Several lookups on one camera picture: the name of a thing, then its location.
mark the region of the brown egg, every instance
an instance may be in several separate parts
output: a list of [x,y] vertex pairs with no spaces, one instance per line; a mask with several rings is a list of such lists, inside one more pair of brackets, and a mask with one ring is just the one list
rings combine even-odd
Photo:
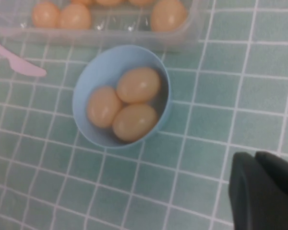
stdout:
[[160,77],[152,68],[143,67],[126,72],[117,85],[117,95],[126,103],[147,102],[160,90]]
[[144,137],[157,123],[156,111],[147,104],[132,104],[123,108],[113,121],[115,135],[124,141]]
[[59,28],[71,30],[89,29],[92,25],[92,15],[89,9],[77,3],[66,6],[59,18]]
[[87,104],[88,119],[97,127],[106,128],[112,125],[115,115],[123,107],[115,90],[105,86],[95,90]]
[[34,26],[41,28],[55,28],[58,23],[60,10],[52,2],[45,1],[33,8],[32,21]]
[[178,0],[161,0],[150,16],[150,26],[155,32],[168,32],[177,29],[187,19],[188,13]]

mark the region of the black object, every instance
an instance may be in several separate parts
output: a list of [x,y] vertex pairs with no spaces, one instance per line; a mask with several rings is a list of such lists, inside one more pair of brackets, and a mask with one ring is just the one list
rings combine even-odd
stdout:
[[235,153],[229,181],[235,230],[288,230],[288,162]]

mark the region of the blue bowl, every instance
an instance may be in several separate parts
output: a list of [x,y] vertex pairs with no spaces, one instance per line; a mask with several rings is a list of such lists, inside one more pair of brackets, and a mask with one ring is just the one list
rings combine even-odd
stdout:
[[[111,128],[98,128],[86,116],[86,106],[91,93],[104,85],[116,88],[121,76],[134,68],[151,67],[159,72],[161,90],[149,104],[158,113],[155,127],[140,140],[124,142],[119,140]],[[157,132],[166,122],[170,110],[170,82],[162,61],[148,49],[127,45],[109,49],[93,59],[84,69],[72,98],[72,111],[81,133],[92,143],[106,148],[125,148],[137,144]]]

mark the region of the clear plastic egg tray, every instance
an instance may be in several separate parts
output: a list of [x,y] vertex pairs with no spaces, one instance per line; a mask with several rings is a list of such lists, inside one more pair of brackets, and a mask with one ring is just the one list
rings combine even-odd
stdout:
[[[196,44],[204,24],[208,0],[181,0],[189,12],[185,23],[176,31],[155,33],[150,29],[154,4],[136,7],[125,0],[109,8],[91,7],[90,30],[71,31],[35,28],[31,20],[33,7],[41,0],[0,0],[0,36],[16,41],[62,45],[105,46],[135,44],[154,50],[181,50]],[[50,0],[61,9],[70,0]]]

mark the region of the plastic container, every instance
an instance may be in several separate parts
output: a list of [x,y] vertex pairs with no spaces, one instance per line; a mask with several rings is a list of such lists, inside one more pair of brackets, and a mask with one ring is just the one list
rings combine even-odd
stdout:
[[[151,67],[159,72],[161,90],[149,102],[158,113],[159,120],[142,139],[128,143],[119,140],[111,128],[98,128],[91,124],[86,116],[86,106],[91,93],[96,88],[104,85],[115,88],[125,72],[138,67]],[[164,125],[170,111],[170,92],[168,73],[154,53],[139,46],[118,46],[93,59],[80,75],[72,98],[73,116],[80,132],[92,143],[112,149],[130,147],[153,135]]]
[[[173,32],[154,33],[150,30],[150,14],[154,4],[139,8],[126,0],[123,4],[106,8],[91,8],[94,24],[91,30],[71,31],[33,27],[32,8],[42,0],[0,0],[0,36],[16,41],[62,45],[106,46],[135,44],[154,50],[190,49],[201,34],[208,0],[181,0],[189,16]],[[50,0],[61,8],[70,0]]]

